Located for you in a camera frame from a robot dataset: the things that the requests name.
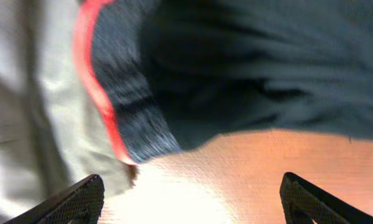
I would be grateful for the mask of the black leggings with red waistband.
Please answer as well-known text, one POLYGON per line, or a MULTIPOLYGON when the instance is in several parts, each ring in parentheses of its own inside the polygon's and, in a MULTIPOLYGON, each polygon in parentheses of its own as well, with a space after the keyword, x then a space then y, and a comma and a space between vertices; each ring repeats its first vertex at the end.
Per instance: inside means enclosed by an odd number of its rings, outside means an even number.
POLYGON ((240 131, 373 140, 373 0, 83 1, 73 49, 126 164, 240 131))

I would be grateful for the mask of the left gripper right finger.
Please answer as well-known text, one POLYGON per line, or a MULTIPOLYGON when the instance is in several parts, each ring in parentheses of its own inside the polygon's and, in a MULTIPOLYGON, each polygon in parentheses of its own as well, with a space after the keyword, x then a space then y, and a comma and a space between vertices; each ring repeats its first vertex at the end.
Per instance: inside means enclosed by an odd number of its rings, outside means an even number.
POLYGON ((280 198, 287 224, 373 224, 373 216, 292 172, 283 175, 280 198))

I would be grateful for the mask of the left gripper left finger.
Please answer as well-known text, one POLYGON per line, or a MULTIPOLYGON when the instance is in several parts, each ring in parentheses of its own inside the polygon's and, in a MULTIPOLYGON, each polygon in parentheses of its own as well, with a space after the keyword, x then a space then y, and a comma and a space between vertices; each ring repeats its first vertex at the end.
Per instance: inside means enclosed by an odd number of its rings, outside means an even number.
POLYGON ((5 224, 97 224, 103 205, 103 180, 92 174, 5 224))

